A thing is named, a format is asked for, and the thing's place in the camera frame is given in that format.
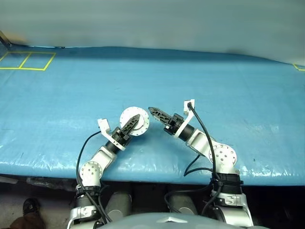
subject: dark floor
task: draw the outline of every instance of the dark floor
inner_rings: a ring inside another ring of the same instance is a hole
[[[166,212],[163,196],[172,189],[194,189],[198,186],[181,186],[147,183],[108,182],[110,188],[105,190],[104,204],[112,192],[128,190],[132,195],[132,212]],[[305,205],[304,187],[244,187],[254,223],[269,228],[297,228],[302,226]],[[209,192],[195,193],[191,197],[198,211],[203,207],[202,200],[208,199]],[[33,186],[20,181],[17,184],[0,183],[0,228],[22,215],[23,201],[36,197],[41,203],[41,215],[47,229],[64,229],[67,226],[71,201],[74,192],[54,190]]]

